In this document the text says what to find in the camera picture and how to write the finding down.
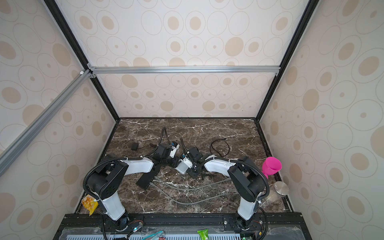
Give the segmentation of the white router box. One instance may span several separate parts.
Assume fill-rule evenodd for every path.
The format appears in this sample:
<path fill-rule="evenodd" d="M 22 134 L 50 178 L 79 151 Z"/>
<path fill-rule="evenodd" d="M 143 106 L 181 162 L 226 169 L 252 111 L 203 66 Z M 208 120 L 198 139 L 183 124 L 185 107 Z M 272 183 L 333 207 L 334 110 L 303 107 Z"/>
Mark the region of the white router box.
<path fill-rule="evenodd" d="M 179 165 L 175 168 L 179 173 L 184 175 L 187 170 L 189 169 L 189 166 L 185 164 L 184 162 L 180 162 Z"/>

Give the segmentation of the black network switch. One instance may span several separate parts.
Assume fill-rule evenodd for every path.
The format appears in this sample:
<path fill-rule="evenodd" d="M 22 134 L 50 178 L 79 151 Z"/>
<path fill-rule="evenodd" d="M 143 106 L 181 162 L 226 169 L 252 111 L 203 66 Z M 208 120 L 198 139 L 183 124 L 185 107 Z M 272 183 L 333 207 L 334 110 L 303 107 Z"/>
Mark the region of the black network switch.
<path fill-rule="evenodd" d="M 143 190 L 146 190 L 150 183 L 153 181 L 153 179 L 157 176 L 159 173 L 161 167 L 153 168 L 149 173 L 144 173 L 139 180 L 136 182 L 136 185 L 142 188 Z"/>

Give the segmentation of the black power adapter with cable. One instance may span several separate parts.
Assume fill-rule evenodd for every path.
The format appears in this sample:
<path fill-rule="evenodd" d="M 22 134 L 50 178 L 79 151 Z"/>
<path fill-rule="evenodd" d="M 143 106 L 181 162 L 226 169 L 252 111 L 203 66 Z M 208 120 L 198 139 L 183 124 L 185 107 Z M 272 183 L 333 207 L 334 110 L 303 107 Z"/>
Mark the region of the black power adapter with cable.
<path fill-rule="evenodd" d="M 138 142 L 133 142 L 130 145 L 130 149 L 132 151 L 138 151 L 138 150 L 143 149 L 143 148 L 155 149 L 156 147 L 157 147 L 157 145 L 152 144 L 152 143 L 150 143 L 149 145 L 143 145 L 143 144 L 138 143 Z"/>

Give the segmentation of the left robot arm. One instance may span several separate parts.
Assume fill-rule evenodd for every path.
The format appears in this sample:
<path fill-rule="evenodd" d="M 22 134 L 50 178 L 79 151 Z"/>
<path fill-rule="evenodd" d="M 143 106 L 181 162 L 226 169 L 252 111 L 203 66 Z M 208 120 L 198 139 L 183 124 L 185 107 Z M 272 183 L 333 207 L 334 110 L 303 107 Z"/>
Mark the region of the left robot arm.
<path fill-rule="evenodd" d="M 162 167 L 175 167 L 179 163 L 178 149 L 178 143 L 170 141 L 167 129 L 163 127 L 158 145 L 147 155 L 139 158 L 106 155 L 86 174 L 83 189 L 102 206 L 110 221 L 125 226 L 129 218 L 118 194 L 124 177 L 142 173 L 137 185 L 146 190 Z"/>

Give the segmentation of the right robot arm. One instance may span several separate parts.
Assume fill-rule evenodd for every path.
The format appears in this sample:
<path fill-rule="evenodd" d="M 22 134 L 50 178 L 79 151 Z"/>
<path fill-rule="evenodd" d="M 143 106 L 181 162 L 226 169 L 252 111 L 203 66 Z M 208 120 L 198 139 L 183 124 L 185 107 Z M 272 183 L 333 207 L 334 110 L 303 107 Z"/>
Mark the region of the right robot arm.
<path fill-rule="evenodd" d="M 259 204 L 270 193 L 266 175 L 248 157 L 226 159 L 216 155 L 203 155 L 196 147 L 187 149 L 182 138 L 180 141 L 183 154 L 177 170 L 181 174 L 188 173 L 194 179 L 203 171 L 229 177 L 241 196 L 237 224 L 240 228 L 247 229 Z"/>

